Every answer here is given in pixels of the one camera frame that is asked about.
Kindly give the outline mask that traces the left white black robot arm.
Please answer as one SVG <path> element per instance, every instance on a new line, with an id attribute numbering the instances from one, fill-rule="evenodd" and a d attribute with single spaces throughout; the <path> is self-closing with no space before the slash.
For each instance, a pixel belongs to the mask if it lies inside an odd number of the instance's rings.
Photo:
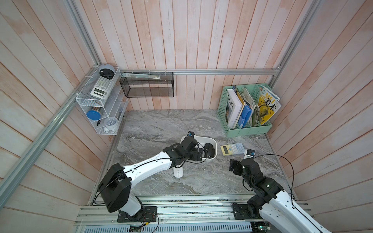
<path id="1" fill-rule="evenodd" d="M 98 194 L 108 212 L 121 210 L 130 216 L 136 215 L 142 204 L 131 196 L 132 187 L 161 171 L 182 167 L 198 145 L 194 132 L 188 132 L 181 143 L 166 147 L 147 160 L 124 167 L 119 163 L 112 165 L 98 185 Z"/>

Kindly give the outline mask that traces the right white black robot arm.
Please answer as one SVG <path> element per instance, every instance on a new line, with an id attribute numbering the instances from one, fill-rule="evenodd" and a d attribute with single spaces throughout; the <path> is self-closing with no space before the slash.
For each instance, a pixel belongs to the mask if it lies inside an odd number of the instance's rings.
<path id="1" fill-rule="evenodd" d="M 282 233 L 328 233 L 303 210 L 274 179 L 266 177 L 253 158 L 230 160 L 229 171 L 241 176 L 254 191 L 247 204 L 232 203 L 236 220 L 258 219 L 269 222 Z"/>

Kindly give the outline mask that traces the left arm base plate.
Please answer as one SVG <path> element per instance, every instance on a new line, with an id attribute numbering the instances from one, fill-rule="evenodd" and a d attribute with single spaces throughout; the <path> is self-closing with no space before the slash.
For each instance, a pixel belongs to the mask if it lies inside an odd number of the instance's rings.
<path id="1" fill-rule="evenodd" d="M 138 213 L 133 216 L 128 213 L 119 210 L 117 222 L 129 223 L 129 222 L 155 222 L 157 221 L 157 207 L 146 206 L 142 208 Z"/>

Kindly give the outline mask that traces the white plastic storage box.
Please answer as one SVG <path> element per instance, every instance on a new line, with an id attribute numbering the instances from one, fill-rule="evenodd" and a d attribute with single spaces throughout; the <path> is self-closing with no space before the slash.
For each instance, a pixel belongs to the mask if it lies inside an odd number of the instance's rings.
<path id="1" fill-rule="evenodd" d="M 210 137 L 192 136 L 191 134 L 184 136 L 181 142 L 186 137 L 193 137 L 197 141 L 197 145 L 192 152 L 188 154 L 188 162 L 202 163 L 212 161 L 217 157 L 217 142 Z"/>

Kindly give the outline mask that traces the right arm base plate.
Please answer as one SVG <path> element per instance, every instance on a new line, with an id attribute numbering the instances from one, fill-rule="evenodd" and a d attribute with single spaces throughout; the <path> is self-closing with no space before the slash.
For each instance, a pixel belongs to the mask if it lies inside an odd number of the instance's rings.
<path id="1" fill-rule="evenodd" d="M 235 220 L 261 219 L 259 210 L 252 205 L 232 203 Z"/>

